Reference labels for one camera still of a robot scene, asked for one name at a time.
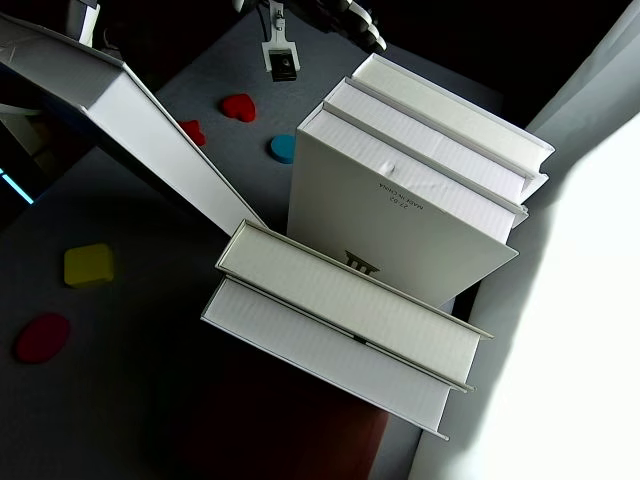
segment book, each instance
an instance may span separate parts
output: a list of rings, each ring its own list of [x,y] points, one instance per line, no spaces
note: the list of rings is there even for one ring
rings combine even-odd
[[[243,219],[262,224],[125,63],[0,15],[0,70],[36,85],[56,113],[80,130],[97,131],[118,150],[116,158],[160,184],[163,193],[186,200],[227,234]]]
[[[354,85],[390,99],[395,108],[524,176],[520,203],[546,182],[540,165],[554,148],[529,132],[376,54],[351,78]]]
[[[463,391],[486,332],[304,245],[243,222],[216,267]]]
[[[222,281],[202,320],[440,438],[450,385],[425,375],[264,292]]]
[[[440,173],[467,187],[483,187],[478,193],[488,190],[509,202],[520,202],[525,182],[522,175],[396,110],[390,105],[392,99],[376,98],[361,88],[345,78],[325,97],[324,108],[434,169],[443,167]]]
[[[516,219],[322,106],[298,128],[288,236],[430,305],[514,258]]]

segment blue circular block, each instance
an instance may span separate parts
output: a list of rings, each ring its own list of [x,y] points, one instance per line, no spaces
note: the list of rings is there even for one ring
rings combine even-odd
[[[274,159],[280,163],[293,163],[296,137],[293,135],[276,135],[271,140],[270,147]]]

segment white curtain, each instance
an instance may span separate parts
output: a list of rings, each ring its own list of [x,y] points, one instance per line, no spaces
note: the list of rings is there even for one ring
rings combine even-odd
[[[639,111],[636,0],[529,126],[551,180],[476,299],[478,391],[451,393],[412,480],[640,478]]]

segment yellow square block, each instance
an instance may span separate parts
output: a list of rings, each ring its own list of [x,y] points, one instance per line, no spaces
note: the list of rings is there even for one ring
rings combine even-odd
[[[64,252],[64,283],[73,288],[90,287],[113,280],[113,253],[96,243]]]

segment gray table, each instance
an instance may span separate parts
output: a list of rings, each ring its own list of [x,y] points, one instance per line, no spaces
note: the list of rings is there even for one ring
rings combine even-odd
[[[271,83],[261,30],[243,19],[171,81],[160,100],[178,120],[198,119],[207,155],[272,227],[286,225],[291,167],[265,147],[296,125],[365,54],[335,34],[287,19],[302,70],[293,83]],[[408,52],[402,63],[496,111],[500,96]],[[258,108],[251,124],[224,117],[216,104],[246,92]],[[220,275],[213,265],[227,242],[169,204],[96,149],[0,235],[0,476],[7,479],[169,478],[148,451],[164,405],[188,399],[239,348],[199,314]],[[71,290],[62,284],[62,254],[94,242],[112,246],[113,283]],[[36,314],[59,312],[72,323],[64,350],[39,366],[15,363],[15,335]],[[392,421],[372,478],[402,478],[419,431]]]

